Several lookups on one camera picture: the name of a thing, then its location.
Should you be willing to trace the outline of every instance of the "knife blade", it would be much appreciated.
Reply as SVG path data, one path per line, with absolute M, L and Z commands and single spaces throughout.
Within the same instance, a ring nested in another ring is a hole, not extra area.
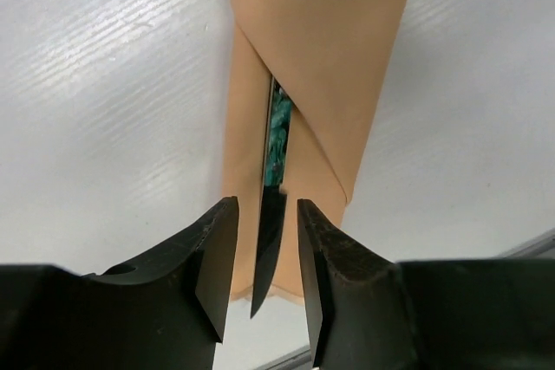
M 281 185 L 284 182 L 291 109 L 291 99 L 272 77 L 264 145 L 263 189 L 252 284 L 251 318 L 264 303 L 278 265 L 287 203 L 287 196 L 282 192 Z

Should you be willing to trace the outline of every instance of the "fabric fold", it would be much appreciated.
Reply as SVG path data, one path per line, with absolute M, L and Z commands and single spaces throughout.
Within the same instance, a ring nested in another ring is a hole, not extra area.
M 232 0 L 236 46 L 249 45 L 233 56 L 225 143 L 224 194 L 238 195 L 241 205 L 233 294 L 248 293 L 252 284 L 268 71 L 295 105 L 284 178 L 288 206 L 274 285 L 280 295 L 301 300 L 296 200 L 313 199 L 340 225 L 406 1 Z M 252 80 L 250 72 L 256 72 Z M 249 153 L 240 161 L 237 147 Z

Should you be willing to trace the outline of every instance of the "brown paper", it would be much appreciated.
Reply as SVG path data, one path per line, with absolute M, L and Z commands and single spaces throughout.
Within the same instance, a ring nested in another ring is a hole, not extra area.
M 339 226 L 350 201 L 407 0 L 232 0 L 236 30 L 225 136 L 225 195 L 237 195 L 234 297 L 252 286 L 271 73 L 292 98 L 288 194 L 273 285 L 302 299 L 296 201 Z

